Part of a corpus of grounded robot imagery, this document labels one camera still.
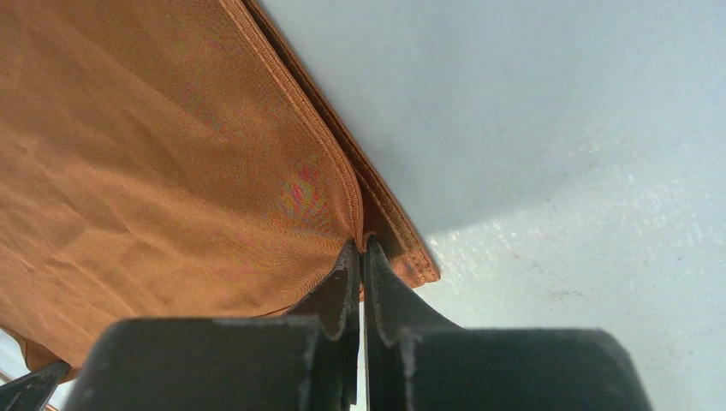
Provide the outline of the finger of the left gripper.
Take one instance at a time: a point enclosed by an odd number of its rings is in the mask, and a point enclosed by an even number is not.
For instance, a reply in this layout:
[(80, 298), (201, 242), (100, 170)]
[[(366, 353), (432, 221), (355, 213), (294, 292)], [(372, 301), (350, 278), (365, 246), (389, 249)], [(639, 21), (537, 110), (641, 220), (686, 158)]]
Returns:
[(2, 385), (1, 411), (44, 410), (69, 369), (68, 363), (57, 361)]

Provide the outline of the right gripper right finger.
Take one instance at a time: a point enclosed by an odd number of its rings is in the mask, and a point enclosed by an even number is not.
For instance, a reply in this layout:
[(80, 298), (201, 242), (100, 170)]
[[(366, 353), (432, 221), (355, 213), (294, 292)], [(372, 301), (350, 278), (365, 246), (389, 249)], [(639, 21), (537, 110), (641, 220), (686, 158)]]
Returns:
[(375, 238), (362, 258), (371, 410), (648, 410), (628, 352), (596, 329), (469, 329), (392, 270)]

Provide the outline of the orange cloth napkin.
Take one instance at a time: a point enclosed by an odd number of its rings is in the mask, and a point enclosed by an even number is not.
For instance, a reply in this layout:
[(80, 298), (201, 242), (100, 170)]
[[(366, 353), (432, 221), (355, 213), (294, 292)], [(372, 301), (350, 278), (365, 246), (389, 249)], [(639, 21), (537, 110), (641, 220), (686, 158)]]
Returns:
[(73, 379), (137, 317), (284, 313), (376, 235), (440, 271), (255, 1), (1, 4), (1, 328)]

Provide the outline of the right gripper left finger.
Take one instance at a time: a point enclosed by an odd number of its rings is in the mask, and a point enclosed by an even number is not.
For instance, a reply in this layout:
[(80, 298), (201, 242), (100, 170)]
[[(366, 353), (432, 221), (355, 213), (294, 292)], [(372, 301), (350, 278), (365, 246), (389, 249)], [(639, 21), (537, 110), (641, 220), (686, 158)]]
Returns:
[(94, 345), (69, 410), (348, 410), (357, 400), (359, 268), (343, 246), (285, 314), (145, 318)]

